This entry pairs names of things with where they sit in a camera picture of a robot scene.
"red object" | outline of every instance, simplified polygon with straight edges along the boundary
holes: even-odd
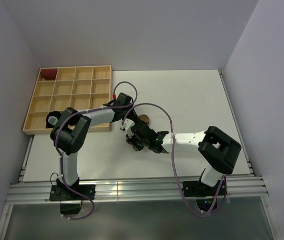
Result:
[[[41,76],[45,80],[55,80],[57,75],[57,68],[55,69],[44,69],[41,71]]]

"gray wall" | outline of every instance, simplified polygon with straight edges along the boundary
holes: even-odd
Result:
[[[39,65],[0,2],[0,216],[9,183],[21,170],[28,137],[22,132]]]
[[[224,72],[253,168],[284,235],[284,0],[260,0]]]
[[[2,0],[42,67],[224,69],[257,0]]]

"purple cable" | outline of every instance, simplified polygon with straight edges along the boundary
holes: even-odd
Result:
[[[124,84],[124,83],[131,85],[131,86],[133,87],[133,89],[135,90],[135,94],[136,94],[135,99],[134,99],[130,104],[128,104],[128,105],[126,105],[126,106],[108,106],[108,107],[104,107],[104,108],[90,109],[90,110],[88,110],[88,111],[78,111],[78,112],[76,112],[76,113],[70,115],[70,116],[62,123],[60,129],[57,131],[57,135],[56,135],[56,138],[55,138],[54,146],[55,146],[55,148],[56,148],[56,150],[57,150],[57,153],[58,153],[59,156],[60,156],[60,168],[61,168],[62,181],[63,181],[65,187],[66,187],[68,190],[70,190],[71,192],[73,192],[73,193],[75,193],[75,194],[81,196],[82,198],[85,198],[86,200],[88,200],[88,201],[90,201],[90,202],[92,203],[92,209],[90,210],[90,212],[89,212],[88,214],[86,214],[86,215],[84,215],[84,216],[81,216],[81,217],[67,217],[67,216],[63,216],[63,217],[65,217],[65,218],[67,218],[67,219],[70,219],[70,220],[80,220],[80,219],[87,218],[87,217],[88,217],[89,215],[91,215],[92,212],[94,211],[95,204],[94,204],[93,200],[91,200],[88,196],[86,196],[86,195],[84,195],[84,194],[81,194],[80,192],[77,192],[77,191],[75,191],[74,189],[72,189],[72,188],[67,184],[67,182],[66,182],[66,180],[65,180],[65,177],[64,177],[63,154],[62,154],[62,152],[61,152],[61,151],[59,150],[59,148],[58,148],[58,139],[59,139],[59,137],[60,137],[61,131],[62,131],[62,129],[65,127],[65,125],[69,122],[69,120],[70,120],[71,118],[73,118],[73,117],[75,117],[75,116],[77,116],[77,115],[79,115],[79,114],[88,114],[88,113],[92,113],[92,112],[102,111],[103,109],[122,109],[122,108],[127,108],[127,107],[133,105],[133,104],[136,102],[138,93],[137,93],[136,87],[135,87],[134,85],[132,85],[130,82],[122,81],[122,82],[118,83],[118,84],[115,86],[115,88],[114,88],[113,94],[115,93],[116,88],[117,88],[120,84]]]
[[[123,118],[123,121],[122,121],[122,124],[124,123],[125,119],[127,118],[128,114],[130,113],[130,111],[132,111],[135,107],[138,107],[138,106],[141,106],[141,105],[150,105],[150,106],[154,106],[154,107],[157,107],[158,109],[161,109],[168,117],[169,121],[170,121],[170,128],[171,128],[171,133],[172,133],[172,140],[173,140],[173,144],[172,144],[172,152],[171,152],[171,160],[172,160],[172,167],[173,167],[173,172],[174,172],[174,177],[175,177],[175,181],[176,181],[176,184],[177,184],[177,188],[180,192],[180,195],[185,203],[185,205],[187,206],[187,208],[191,211],[191,213],[193,215],[195,215],[196,217],[198,218],[201,218],[201,219],[204,219],[206,218],[207,216],[209,216],[211,213],[215,212],[219,207],[220,205],[222,205],[222,203],[225,201],[225,197],[226,197],[226,176],[223,175],[221,180],[220,180],[220,183],[218,185],[218,188],[216,190],[216,193],[215,193],[215,196],[213,198],[213,202],[211,204],[211,207],[210,209],[206,212],[206,214],[199,214],[197,213],[192,207],[191,205],[189,204],[189,202],[187,201],[187,199],[185,198],[184,196],[184,193],[183,193],[183,190],[181,188],[181,185],[180,185],[180,182],[178,180],[178,176],[177,176],[177,172],[176,172],[176,167],[175,167],[175,161],[174,161],[174,150],[175,150],[175,142],[176,142],[176,139],[175,139],[175,136],[174,136],[174,131],[173,131],[173,121],[172,121],[172,118],[171,116],[168,114],[168,112],[166,110],[164,110],[162,107],[160,107],[159,105],[156,105],[156,104],[153,104],[153,103],[139,103],[139,104],[136,104],[135,106],[133,106],[131,109],[129,109],[127,111],[127,113],[125,114],[124,118]],[[222,186],[222,183],[223,183],[223,180],[224,180],[224,185],[225,185],[225,192],[224,192],[224,197],[223,197],[223,200],[222,200],[222,203],[217,206],[216,210],[212,211],[213,208],[214,208],[214,204],[217,200],[217,195],[221,189],[221,186]]]

